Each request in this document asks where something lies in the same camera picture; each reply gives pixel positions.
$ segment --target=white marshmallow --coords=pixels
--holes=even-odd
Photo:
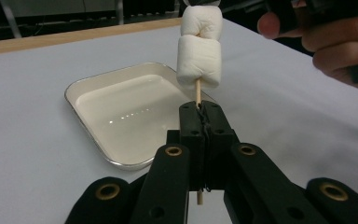
[[[210,90],[220,84],[222,74],[220,43],[193,35],[179,38],[176,79],[186,89],[195,90],[196,79],[201,88]]]
[[[219,40],[222,27],[223,17],[219,7],[187,7],[182,16],[181,35],[200,35]]]

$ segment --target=human hand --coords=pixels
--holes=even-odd
[[[358,17],[313,25],[304,1],[295,6],[299,28],[279,34],[280,21],[266,13],[258,21],[258,32],[265,38],[302,36],[305,49],[314,52],[313,64],[326,75],[358,88],[351,81],[350,66],[358,64]]]

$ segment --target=metal tray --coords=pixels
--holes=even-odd
[[[179,106],[195,100],[176,73],[161,63],[143,63],[72,83],[65,98],[104,157],[124,170],[150,164],[179,129]],[[213,101],[204,92],[202,100]]]

